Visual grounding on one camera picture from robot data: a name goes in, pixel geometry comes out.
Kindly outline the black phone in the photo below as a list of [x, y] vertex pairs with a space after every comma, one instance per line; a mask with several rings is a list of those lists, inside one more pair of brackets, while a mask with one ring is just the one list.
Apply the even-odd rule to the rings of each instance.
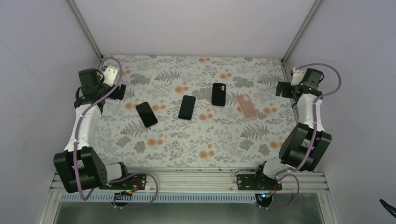
[[184, 120], [191, 120], [194, 111], [195, 102], [196, 102], [196, 97], [184, 95], [181, 102], [178, 118]]

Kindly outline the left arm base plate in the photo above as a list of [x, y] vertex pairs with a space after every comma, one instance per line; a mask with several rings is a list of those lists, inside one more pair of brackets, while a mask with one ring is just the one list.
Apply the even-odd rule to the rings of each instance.
[[108, 190], [144, 190], [146, 183], [146, 174], [137, 174], [129, 177], [128, 179], [121, 182], [109, 183], [107, 185], [99, 187], [99, 189]]

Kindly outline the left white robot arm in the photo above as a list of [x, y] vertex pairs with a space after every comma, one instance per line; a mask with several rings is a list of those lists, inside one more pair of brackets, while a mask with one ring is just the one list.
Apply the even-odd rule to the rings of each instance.
[[75, 124], [64, 151], [53, 158], [61, 183], [68, 193], [103, 187], [110, 181], [118, 189], [124, 189], [130, 183], [123, 162], [105, 164], [93, 148], [105, 99], [122, 100], [125, 94], [124, 84], [114, 84], [118, 73], [119, 69], [112, 66], [102, 71], [85, 69], [78, 73], [81, 86], [75, 94]]

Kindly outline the black phone case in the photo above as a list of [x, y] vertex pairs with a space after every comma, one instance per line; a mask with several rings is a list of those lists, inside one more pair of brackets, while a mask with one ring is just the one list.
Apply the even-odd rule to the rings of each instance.
[[211, 104], [214, 106], [226, 105], [226, 85], [223, 83], [213, 83]]

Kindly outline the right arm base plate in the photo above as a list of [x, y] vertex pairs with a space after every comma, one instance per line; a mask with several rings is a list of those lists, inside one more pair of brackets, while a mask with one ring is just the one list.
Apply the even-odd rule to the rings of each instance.
[[283, 187], [276, 180], [271, 179], [264, 174], [237, 174], [236, 182], [238, 190], [242, 191], [269, 191], [269, 190], [282, 190]]

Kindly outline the pink phone case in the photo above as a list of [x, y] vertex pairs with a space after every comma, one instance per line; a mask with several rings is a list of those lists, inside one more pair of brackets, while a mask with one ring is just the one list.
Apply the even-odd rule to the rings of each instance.
[[236, 101], [245, 119], [254, 119], [258, 117], [258, 113], [248, 94], [239, 95]]

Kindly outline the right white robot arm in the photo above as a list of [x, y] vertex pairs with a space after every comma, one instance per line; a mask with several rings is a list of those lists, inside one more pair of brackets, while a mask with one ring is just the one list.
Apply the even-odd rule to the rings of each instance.
[[277, 181], [276, 177], [281, 173], [313, 171], [332, 140], [320, 118], [323, 93], [318, 86], [324, 78], [323, 72], [293, 68], [291, 75], [291, 82], [278, 83], [276, 95], [295, 100], [298, 122], [282, 144], [278, 158], [257, 167], [253, 184], [259, 190]]

